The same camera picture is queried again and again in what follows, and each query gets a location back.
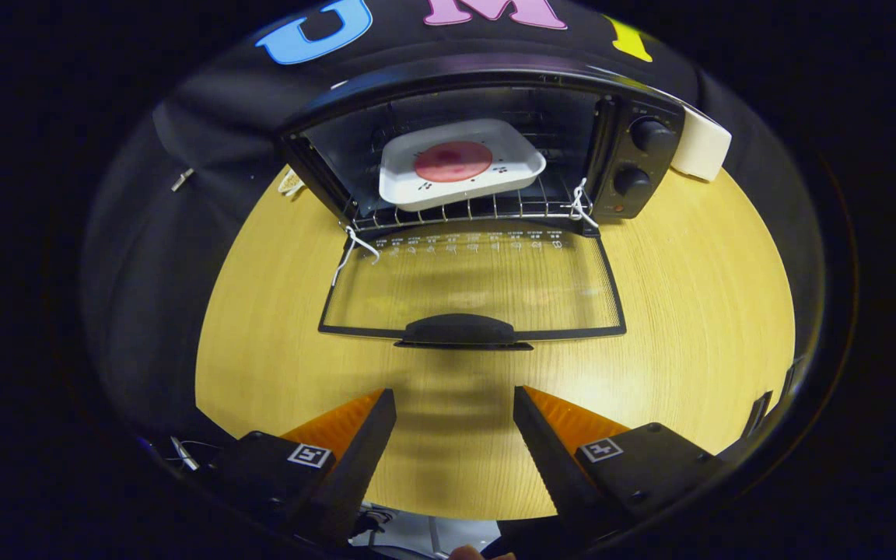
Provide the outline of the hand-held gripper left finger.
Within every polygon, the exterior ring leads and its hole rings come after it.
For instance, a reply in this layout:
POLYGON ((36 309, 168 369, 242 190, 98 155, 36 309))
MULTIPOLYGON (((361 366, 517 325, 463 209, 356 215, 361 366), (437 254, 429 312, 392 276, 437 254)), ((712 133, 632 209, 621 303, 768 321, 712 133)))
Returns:
POLYGON ((210 492, 270 530, 345 546, 395 422, 384 387, 284 435, 252 430, 210 462, 210 492))

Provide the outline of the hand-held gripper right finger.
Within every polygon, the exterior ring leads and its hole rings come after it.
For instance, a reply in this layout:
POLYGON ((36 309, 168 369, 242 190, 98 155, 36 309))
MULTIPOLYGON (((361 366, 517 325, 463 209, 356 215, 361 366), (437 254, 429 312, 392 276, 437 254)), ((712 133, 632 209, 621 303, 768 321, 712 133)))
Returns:
POLYGON ((586 544, 661 514, 725 467, 662 423, 629 429, 530 386, 513 390, 513 422, 559 521, 586 544))

